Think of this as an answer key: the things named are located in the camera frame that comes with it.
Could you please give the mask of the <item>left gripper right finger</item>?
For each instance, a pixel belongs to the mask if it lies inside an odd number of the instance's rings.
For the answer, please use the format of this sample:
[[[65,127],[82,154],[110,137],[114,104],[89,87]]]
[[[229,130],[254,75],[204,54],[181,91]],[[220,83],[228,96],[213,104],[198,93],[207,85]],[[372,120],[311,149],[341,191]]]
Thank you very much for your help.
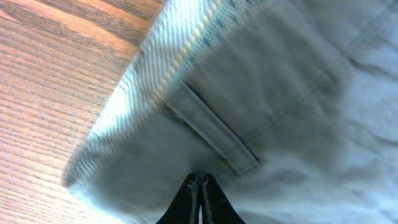
[[[211,174],[200,177],[200,204],[204,224],[246,224]]]

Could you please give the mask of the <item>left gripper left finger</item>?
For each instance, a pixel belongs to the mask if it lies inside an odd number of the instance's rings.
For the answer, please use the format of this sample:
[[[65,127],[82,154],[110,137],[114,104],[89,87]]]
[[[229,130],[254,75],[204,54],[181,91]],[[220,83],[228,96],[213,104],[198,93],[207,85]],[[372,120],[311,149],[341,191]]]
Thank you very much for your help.
[[[166,212],[157,224],[198,224],[199,180],[188,174]]]

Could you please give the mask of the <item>grey shorts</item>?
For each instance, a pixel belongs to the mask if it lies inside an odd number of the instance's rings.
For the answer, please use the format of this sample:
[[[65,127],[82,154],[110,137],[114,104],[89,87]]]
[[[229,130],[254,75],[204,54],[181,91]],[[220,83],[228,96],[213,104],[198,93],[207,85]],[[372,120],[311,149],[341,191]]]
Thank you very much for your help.
[[[155,223],[206,172],[246,223],[396,223],[397,2],[167,1],[63,185]]]

